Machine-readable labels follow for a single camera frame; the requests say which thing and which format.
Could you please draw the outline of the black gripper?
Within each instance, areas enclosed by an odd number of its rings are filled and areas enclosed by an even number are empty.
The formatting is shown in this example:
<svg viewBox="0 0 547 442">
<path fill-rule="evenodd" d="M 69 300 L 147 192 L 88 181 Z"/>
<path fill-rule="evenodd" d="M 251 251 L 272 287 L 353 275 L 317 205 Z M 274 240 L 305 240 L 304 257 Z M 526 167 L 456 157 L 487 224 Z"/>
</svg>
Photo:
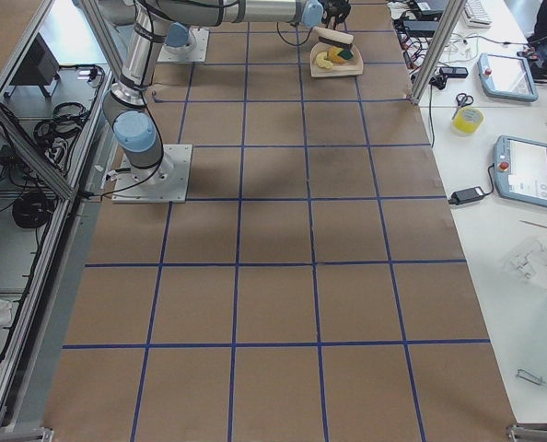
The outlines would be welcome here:
<svg viewBox="0 0 547 442">
<path fill-rule="evenodd" d="M 346 21 L 350 14 L 348 0 L 321 0 L 323 15 L 321 23 L 325 26 L 338 26 Z"/>
</svg>

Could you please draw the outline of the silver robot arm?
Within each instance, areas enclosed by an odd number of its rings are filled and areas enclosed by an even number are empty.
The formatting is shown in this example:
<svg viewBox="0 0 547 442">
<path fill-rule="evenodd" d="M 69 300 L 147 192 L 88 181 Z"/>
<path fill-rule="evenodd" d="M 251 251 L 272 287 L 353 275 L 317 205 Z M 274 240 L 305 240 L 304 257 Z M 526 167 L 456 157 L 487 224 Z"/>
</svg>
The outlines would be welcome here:
<svg viewBox="0 0 547 442">
<path fill-rule="evenodd" d="M 118 81 L 111 86 L 103 112 L 131 166 L 155 170 L 164 162 L 163 144 L 145 104 L 158 56 L 167 46 L 177 51 L 192 42 L 191 27 L 264 22 L 333 28 L 346 21 L 347 1 L 238 0 L 136 1 L 134 32 Z"/>
</svg>

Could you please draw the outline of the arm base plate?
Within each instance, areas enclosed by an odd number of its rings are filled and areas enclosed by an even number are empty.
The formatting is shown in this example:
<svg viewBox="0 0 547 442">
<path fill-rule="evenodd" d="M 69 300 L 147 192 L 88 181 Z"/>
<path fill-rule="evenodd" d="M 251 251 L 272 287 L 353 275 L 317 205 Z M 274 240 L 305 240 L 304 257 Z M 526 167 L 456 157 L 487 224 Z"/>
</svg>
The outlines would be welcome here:
<svg viewBox="0 0 547 442">
<path fill-rule="evenodd" d="M 121 167 L 129 171 L 118 175 L 111 199 L 120 204 L 184 203 L 192 163 L 192 145 L 164 145 L 163 162 L 153 169 L 131 169 L 122 155 Z"/>
<path fill-rule="evenodd" d="M 207 55 L 209 29 L 190 29 L 188 41 L 184 46 L 173 47 L 166 43 L 158 56 L 159 64 L 204 63 Z"/>
</svg>

